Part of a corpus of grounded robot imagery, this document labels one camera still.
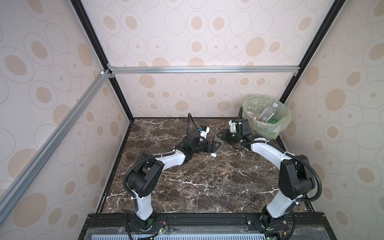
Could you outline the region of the brown tea bottle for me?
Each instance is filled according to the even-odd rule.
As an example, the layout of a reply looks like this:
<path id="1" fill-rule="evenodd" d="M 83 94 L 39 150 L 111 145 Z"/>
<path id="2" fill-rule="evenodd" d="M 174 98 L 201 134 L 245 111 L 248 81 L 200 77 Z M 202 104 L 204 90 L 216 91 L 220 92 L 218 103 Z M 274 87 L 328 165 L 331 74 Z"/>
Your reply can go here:
<path id="1" fill-rule="evenodd" d="M 259 117 L 259 114 L 258 113 L 253 113 L 253 112 L 247 112 L 247 114 L 249 115 L 249 117 L 255 121 L 258 120 L 258 117 Z"/>

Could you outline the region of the green sprite bottle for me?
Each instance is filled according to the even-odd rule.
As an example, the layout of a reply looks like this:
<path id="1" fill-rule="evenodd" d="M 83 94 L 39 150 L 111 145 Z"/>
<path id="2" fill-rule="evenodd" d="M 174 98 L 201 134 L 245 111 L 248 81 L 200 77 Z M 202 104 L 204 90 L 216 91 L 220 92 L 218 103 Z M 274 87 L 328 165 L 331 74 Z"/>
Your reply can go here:
<path id="1" fill-rule="evenodd" d="M 271 118 L 271 119 L 268 120 L 268 123 L 270 123 L 270 124 L 276 124 L 278 121 L 279 121 L 279 120 L 277 120 L 277 119 L 273 119 L 273 118 Z"/>

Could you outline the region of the large clear square bottle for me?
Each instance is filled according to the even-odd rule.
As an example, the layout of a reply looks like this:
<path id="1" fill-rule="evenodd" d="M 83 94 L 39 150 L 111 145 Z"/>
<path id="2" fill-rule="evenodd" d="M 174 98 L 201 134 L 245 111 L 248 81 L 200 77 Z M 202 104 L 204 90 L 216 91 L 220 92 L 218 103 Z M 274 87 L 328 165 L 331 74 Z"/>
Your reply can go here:
<path id="1" fill-rule="evenodd" d="M 277 112 L 279 105 L 277 103 L 273 103 L 270 106 L 267 106 L 262 113 L 258 117 L 258 121 L 267 122 L 271 119 Z"/>

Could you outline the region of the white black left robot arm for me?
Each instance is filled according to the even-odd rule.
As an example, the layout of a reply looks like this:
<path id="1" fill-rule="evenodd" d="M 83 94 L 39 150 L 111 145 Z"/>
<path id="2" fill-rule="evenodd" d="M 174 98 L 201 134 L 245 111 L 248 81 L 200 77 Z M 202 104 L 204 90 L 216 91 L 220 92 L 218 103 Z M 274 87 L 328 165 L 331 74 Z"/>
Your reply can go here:
<path id="1" fill-rule="evenodd" d="M 186 134 L 170 152 L 142 154 L 123 180 L 124 189 L 131 194 L 135 204 L 136 218 L 147 221 L 153 218 L 151 194 L 164 170 L 188 163 L 201 152 L 215 155 L 222 143 L 206 139 L 208 128 Z"/>

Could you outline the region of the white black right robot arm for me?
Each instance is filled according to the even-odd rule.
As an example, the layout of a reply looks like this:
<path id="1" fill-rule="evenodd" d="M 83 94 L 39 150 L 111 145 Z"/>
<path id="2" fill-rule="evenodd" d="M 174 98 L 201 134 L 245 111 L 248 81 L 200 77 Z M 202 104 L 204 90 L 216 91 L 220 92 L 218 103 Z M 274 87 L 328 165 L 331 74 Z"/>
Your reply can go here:
<path id="1" fill-rule="evenodd" d="M 264 157 L 279 169 L 279 191 L 263 208 L 261 221 L 265 228 L 289 213 L 303 201 L 317 200 L 322 193 L 320 177 L 304 155 L 291 154 L 265 138 L 252 134 L 248 120 L 229 121 L 230 128 L 217 134 L 222 141 L 248 149 Z"/>

